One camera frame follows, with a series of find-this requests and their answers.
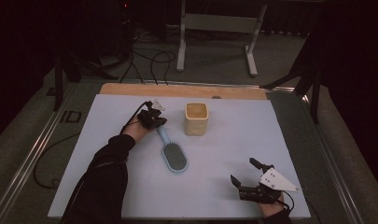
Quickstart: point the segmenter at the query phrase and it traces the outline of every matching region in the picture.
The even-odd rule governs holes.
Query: beige container
[[[185,108],[185,134],[203,135],[208,123],[208,107],[204,103],[188,103]]]

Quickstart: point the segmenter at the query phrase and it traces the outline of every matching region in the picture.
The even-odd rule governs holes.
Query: white mat
[[[140,104],[155,98],[166,107],[162,112],[162,117],[168,119],[165,129],[171,140],[182,146],[189,166],[181,174],[169,171],[161,155],[161,138],[157,132],[148,134],[130,152],[124,218],[261,217],[255,203],[240,201],[230,181],[230,175],[234,175],[245,186],[259,184],[262,171],[249,163],[251,157],[273,164],[279,173],[301,187],[270,101],[97,95],[49,217],[62,216],[94,153],[119,133]],[[203,136],[184,134],[184,108],[189,102],[208,105],[208,129]],[[290,194],[296,205],[290,217],[309,217],[302,192]]]

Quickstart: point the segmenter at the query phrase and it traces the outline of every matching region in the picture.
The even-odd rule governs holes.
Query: human arm
[[[284,201],[284,194],[278,198],[280,202]],[[291,224],[288,217],[288,211],[285,207],[278,203],[259,203],[259,209],[263,215],[264,224]]]
[[[72,194],[73,201],[68,204],[62,223],[120,224],[128,181],[125,161],[129,151],[148,132],[133,118],[121,135],[109,139],[94,155],[82,183],[77,184],[79,191]]]

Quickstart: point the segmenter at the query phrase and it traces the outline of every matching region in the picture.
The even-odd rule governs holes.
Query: black sleeve
[[[129,135],[109,139],[93,157],[88,171],[77,183],[62,223],[121,223],[121,207],[127,188],[127,160],[135,141]]]
[[[291,224],[291,220],[288,217],[288,211],[286,209],[263,219],[264,224]]]

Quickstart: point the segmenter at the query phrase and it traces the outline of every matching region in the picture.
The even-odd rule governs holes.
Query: white metal stand
[[[176,70],[182,72],[185,67],[186,29],[238,32],[249,33],[253,35],[250,45],[245,46],[245,54],[247,64],[249,66],[250,76],[256,77],[258,75],[258,70],[253,58],[253,49],[259,36],[259,30],[266,8],[266,5],[261,6],[261,10],[257,18],[189,14],[186,13],[186,0],[182,0],[182,11],[180,19],[180,45],[179,52],[177,54]]]

